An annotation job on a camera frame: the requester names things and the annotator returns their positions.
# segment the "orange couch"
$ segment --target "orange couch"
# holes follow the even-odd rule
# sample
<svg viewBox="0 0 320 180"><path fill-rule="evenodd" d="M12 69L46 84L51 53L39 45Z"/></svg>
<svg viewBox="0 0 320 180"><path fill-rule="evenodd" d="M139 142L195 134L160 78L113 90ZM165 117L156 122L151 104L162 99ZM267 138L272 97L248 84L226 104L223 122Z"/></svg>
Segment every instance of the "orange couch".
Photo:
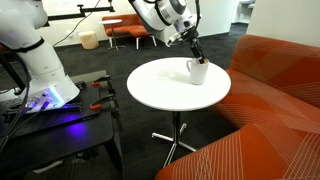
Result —
<svg viewBox="0 0 320 180"><path fill-rule="evenodd" d="M160 179L320 179L320 48L245 35L227 96L239 130L172 162Z"/></svg>
<svg viewBox="0 0 320 180"><path fill-rule="evenodd" d="M136 38L136 46L139 49L139 39L143 37L152 37L153 43L157 46L153 35L149 34L144 28L140 17L137 14L123 14L116 16L102 17L102 21L110 19L121 19L122 22L113 24L113 30L116 37L133 36ZM106 35L109 37L110 45L112 46L112 31L110 25L103 25Z"/></svg>

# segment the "white mug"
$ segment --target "white mug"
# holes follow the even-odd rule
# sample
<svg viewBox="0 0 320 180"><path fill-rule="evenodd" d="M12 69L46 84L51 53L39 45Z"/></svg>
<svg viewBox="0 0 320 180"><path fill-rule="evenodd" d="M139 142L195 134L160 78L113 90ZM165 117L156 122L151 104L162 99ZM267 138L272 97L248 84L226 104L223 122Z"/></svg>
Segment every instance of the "white mug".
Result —
<svg viewBox="0 0 320 180"><path fill-rule="evenodd" d="M206 80L209 61L206 59L205 63L200 64L197 59L187 61L187 68L190 72L190 82L192 84L200 85Z"/></svg>

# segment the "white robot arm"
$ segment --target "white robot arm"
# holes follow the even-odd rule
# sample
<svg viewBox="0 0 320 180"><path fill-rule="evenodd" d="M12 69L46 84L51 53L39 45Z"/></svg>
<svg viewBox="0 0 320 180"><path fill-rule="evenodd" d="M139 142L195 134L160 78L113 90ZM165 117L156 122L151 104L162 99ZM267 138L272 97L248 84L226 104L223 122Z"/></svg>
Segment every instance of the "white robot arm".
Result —
<svg viewBox="0 0 320 180"><path fill-rule="evenodd" d="M205 57L196 31L200 20L198 0L196 0L198 14L191 14L185 0L129 0L129 2L148 32L155 34L173 24L177 33L169 38L166 45L177 45L188 41L191 43L195 58L200 63L204 62Z"/></svg>
<svg viewBox="0 0 320 180"><path fill-rule="evenodd" d="M60 108L79 94L53 47L36 32L47 18L41 0L0 0L0 42L21 57L31 76L29 112L45 102L46 110Z"/></svg>

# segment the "white round table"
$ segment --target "white round table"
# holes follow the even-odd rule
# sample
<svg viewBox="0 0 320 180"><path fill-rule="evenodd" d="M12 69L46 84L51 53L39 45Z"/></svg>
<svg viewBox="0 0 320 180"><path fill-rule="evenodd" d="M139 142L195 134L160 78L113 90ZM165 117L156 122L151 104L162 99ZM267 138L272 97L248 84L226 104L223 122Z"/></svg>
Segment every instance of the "white round table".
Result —
<svg viewBox="0 0 320 180"><path fill-rule="evenodd" d="M179 140L186 127L186 124L183 124L179 130L180 112L217 103L225 97L231 86L229 75L212 63L209 64L206 81L202 85L191 84L186 67L186 61L190 59L174 57L148 62L135 69L127 81L128 90L137 101L152 108L173 112L173 137L152 134L152 137L173 142L164 166L170 163L178 145L195 151Z"/></svg>
<svg viewBox="0 0 320 180"><path fill-rule="evenodd" d="M122 19L109 19L109 20L104 20L104 21L101 21L100 24L107 24L107 25L110 25L110 29L111 29L111 32L112 32L112 39L114 39L114 44L115 46L112 46L111 44L111 47L109 49L112 49L112 48L116 48L118 50L118 47L124 47L124 46L117 46L117 37L114 33L114 30L113 30L113 24L117 24L117 23L120 23L122 22Z"/></svg>

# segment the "gray carpet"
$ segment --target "gray carpet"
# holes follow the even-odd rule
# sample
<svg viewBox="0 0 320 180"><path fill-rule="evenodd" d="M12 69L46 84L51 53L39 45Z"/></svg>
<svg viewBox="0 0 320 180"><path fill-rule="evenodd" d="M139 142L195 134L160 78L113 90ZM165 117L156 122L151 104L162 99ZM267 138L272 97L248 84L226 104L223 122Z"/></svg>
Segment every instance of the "gray carpet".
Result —
<svg viewBox="0 0 320 180"><path fill-rule="evenodd" d="M199 38L205 56L222 68L228 68L230 58L237 39L245 34L247 25L233 24L230 33ZM189 44L166 47L157 42L154 47L152 39L140 40L140 48L136 50L135 39L122 38L119 44L125 48L119 51L108 50L108 41L100 42L93 50L84 50L81 45L56 48L66 71L70 76L106 70L111 76L120 104L121 122L124 131L120 133L124 171L121 176L113 167L105 149L99 148L99 155L85 163L71 163L73 157L65 159L64 163L42 174L28 172L25 180L56 180L56 179L128 179L151 180L161 169L171 144L151 138L152 132L170 136L171 113L146 107L129 94L126 80L129 74L138 66L160 58L191 57ZM14 64L18 73L19 64ZM0 89L14 86L9 76L0 69ZM197 111L181 113L182 122L188 124L181 140L195 148L201 148L236 130L229 122L213 111L210 107ZM190 152L178 148L173 159L178 159Z"/></svg>

